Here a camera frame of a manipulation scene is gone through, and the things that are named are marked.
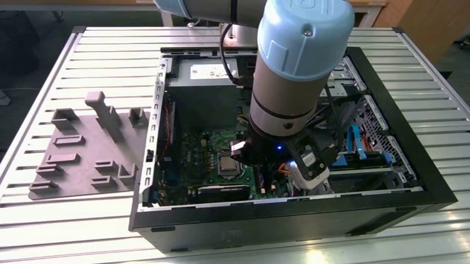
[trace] slotted aluminum surface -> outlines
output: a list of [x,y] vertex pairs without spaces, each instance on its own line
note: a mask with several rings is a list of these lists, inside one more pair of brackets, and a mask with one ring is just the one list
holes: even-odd
[[0,262],[88,263],[142,260],[165,263],[467,263],[470,256],[470,122],[448,84],[405,35],[357,29],[361,47],[403,114],[455,191],[458,203],[419,215],[373,236],[162,255],[126,231],[130,192],[30,201],[56,108],[92,111],[88,91],[125,112],[149,106],[161,47],[215,47],[215,28],[89,27],[72,34],[37,101],[0,165]]

